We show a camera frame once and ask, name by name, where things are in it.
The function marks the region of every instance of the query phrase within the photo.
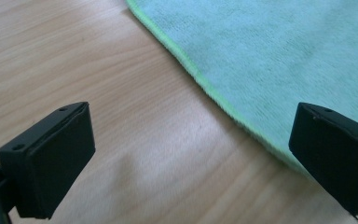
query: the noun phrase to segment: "table surface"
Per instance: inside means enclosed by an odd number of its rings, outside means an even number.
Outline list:
[[[357,223],[239,128],[124,0],[0,0],[0,146],[88,101],[96,153],[51,220]]]

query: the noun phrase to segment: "wood grain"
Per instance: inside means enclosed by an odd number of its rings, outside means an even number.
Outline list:
[[[97,152],[50,221],[356,223],[195,84],[124,0],[0,0],[0,146],[90,102]]]

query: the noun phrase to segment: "microfiber cloth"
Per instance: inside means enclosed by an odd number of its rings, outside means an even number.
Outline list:
[[[127,0],[233,119],[292,168],[299,102],[358,122],[358,1]]]

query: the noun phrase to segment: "wooden table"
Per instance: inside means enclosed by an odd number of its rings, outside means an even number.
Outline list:
[[[97,151],[50,221],[356,223],[239,128],[124,0],[0,0],[0,146],[88,101]]]

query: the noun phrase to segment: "light wood surface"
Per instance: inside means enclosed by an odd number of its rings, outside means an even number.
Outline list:
[[[0,146],[88,101],[96,153],[51,220],[357,223],[209,99],[124,0],[0,0]]]

